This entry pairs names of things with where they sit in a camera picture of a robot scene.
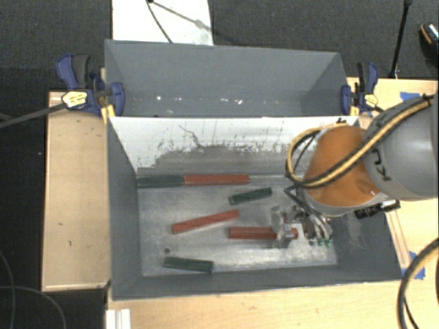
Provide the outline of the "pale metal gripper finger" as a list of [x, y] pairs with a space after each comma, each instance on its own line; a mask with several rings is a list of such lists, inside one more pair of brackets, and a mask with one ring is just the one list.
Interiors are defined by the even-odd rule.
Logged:
[[272, 227], [293, 224], [296, 214], [295, 206], [275, 206], [272, 208]]
[[288, 248], [289, 244], [298, 238], [298, 230], [293, 227], [286, 227], [285, 229], [280, 229], [276, 236], [276, 247], [277, 248]]

